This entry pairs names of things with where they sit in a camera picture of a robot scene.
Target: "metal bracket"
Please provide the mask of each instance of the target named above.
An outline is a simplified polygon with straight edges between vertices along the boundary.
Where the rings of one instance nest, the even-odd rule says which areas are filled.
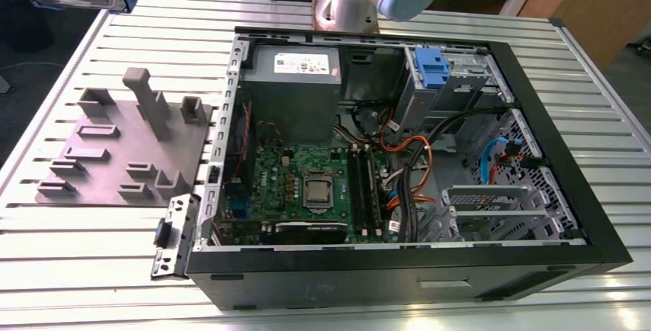
[[[157,257],[153,265],[153,280],[189,279],[187,260],[195,232],[197,213],[202,198],[185,194],[170,200],[167,215],[157,228]]]

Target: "green motherboard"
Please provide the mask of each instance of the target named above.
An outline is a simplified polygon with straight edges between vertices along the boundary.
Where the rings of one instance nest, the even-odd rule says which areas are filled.
[[[345,223],[349,243],[391,241],[378,189],[387,164],[385,153],[371,149],[363,153],[313,146],[258,148],[250,200],[230,201],[239,218],[231,222],[234,244],[258,244],[259,224],[282,221]]]

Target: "gray block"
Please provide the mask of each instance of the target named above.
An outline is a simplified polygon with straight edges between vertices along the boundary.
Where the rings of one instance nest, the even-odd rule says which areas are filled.
[[[75,148],[70,146],[64,150],[63,156],[68,159],[107,161],[111,154],[105,148]]]
[[[166,120],[170,112],[166,110],[165,98],[158,98],[153,95],[150,88],[150,71],[146,68],[129,68],[122,78],[125,85],[134,91],[135,97],[139,100],[139,112],[145,116],[154,135],[159,141],[170,138],[170,128]]]
[[[205,104],[202,98],[185,97],[182,100],[182,115],[186,124],[206,124]]]
[[[181,194],[189,194],[191,191],[191,186],[187,184],[179,171],[174,173],[173,181],[169,179],[166,173],[159,171],[154,188],[159,191],[163,198],[167,199]]]
[[[83,125],[78,129],[80,137],[115,138],[121,135],[121,130],[111,124]]]
[[[133,179],[155,178],[158,170],[150,162],[129,162],[127,173]]]
[[[43,180],[36,189],[48,198],[72,198],[76,194],[71,183],[58,179]]]
[[[84,110],[86,116],[91,119],[95,117],[107,118],[105,107],[114,104],[115,101],[106,88],[86,88],[78,102],[82,110]]]
[[[50,163],[50,171],[55,175],[83,175],[86,168],[76,159],[54,159]]]
[[[121,184],[118,193],[125,200],[149,199],[153,197],[153,191],[145,182]]]

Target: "blue drive bay latch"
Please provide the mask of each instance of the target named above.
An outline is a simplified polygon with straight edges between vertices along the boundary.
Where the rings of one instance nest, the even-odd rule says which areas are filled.
[[[423,87],[439,89],[450,78],[450,62],[439,48],[418,47],[414,51],[418,71],[423,77]]]

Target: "open computer tower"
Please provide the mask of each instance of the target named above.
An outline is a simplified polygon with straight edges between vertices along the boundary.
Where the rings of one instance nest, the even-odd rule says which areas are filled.
[[[237,29],[153,279],[222,309],[511,300],[631,257],[506,43]]]

